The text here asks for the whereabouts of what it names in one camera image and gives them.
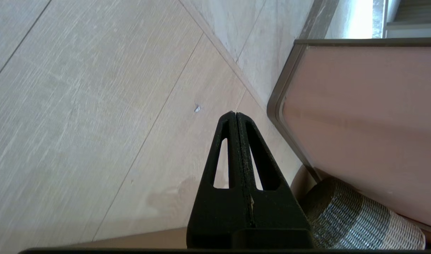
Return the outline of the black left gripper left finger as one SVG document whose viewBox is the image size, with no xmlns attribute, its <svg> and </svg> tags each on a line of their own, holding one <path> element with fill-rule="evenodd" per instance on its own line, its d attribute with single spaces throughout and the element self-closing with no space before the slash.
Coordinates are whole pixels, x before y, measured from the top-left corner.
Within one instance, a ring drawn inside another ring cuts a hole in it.
<svg viewBox="0 0 431 254">
<path fill-rule="evenodd" d="M 227 189 L 216 188 L 214 180 L 222 141 L 228 143 Z M 251 226 L 247 205 L 237 115 L 229 111 L 217 123 L 187 226 L 189 249 L 231 249 L 233 234 Z"/>
</svg>

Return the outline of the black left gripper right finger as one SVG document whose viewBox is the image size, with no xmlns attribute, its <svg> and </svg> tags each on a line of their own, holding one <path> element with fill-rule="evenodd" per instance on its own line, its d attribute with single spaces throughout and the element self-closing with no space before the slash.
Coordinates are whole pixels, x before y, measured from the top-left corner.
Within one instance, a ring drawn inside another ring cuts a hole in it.
<svg viewBox="0 0 431 254">
<path fill-rule="evenodd" d="M 304 212 L 255 122 L 237 113 L 249 225 L 236 232 L 238 249 L 314 249 Z"/>
</svg>

